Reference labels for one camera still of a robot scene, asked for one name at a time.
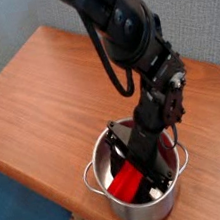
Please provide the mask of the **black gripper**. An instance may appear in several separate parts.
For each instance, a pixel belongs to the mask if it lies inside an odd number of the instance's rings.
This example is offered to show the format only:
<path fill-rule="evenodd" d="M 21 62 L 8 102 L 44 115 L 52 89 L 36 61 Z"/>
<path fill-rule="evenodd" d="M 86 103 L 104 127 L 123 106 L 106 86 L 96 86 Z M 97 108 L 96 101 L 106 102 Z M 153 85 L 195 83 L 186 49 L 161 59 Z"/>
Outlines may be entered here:
<path fill-rule="evenodd" d="M 125 161 L 143 174 L 133 182 L 133 204 L 145 204 L 162 197 L 173 179 L 172 169 L 161 156 L 158 137 L 143 133 L 137 125 L 133 128 L 118 122 L 108 122 L 106 143 L 111 149 L 110 173 L 117 176 Z"/>

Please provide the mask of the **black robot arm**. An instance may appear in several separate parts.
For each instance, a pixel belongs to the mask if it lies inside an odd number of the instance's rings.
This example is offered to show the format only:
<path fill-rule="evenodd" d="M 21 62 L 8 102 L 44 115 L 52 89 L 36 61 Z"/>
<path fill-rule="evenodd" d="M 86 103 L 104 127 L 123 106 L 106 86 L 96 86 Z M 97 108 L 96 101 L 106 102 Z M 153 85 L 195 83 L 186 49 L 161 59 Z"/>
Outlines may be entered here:
<path fill-rule="evenodd" d="M 150 190 L 168 190 L 174 179 L 159 148 L 162 131 L 180 122 L 186 84 L 179 53 L 162 36 L 160 18 L 142 0 L 62 0 L 76 9 L 107 75 L 120 94 L 134 92 L 140 75 L 140 100 L 132 127 L 110 121 L 106 142 L 113 181 L 108 192 L 128 203 L 145 203 Z"/>

